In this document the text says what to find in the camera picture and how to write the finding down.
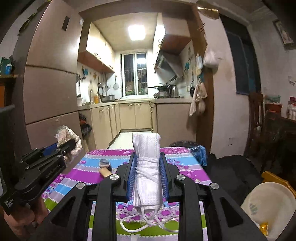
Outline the person's left hand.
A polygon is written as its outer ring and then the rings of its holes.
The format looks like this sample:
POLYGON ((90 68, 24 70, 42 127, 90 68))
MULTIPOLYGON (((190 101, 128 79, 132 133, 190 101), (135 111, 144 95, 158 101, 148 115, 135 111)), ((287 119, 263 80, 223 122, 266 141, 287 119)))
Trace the person's left hand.
POLYGON ((30 232, 28 231, 27 226, 34 222, 40 225, 48 214, 49 211, 46 208, 43 198, 39 197, 33 210, 20 206, 10 215, 7 215, 6 212, 4 212, 4 219, 18 238, 21 240, 27 240, 30 237, 30 232))

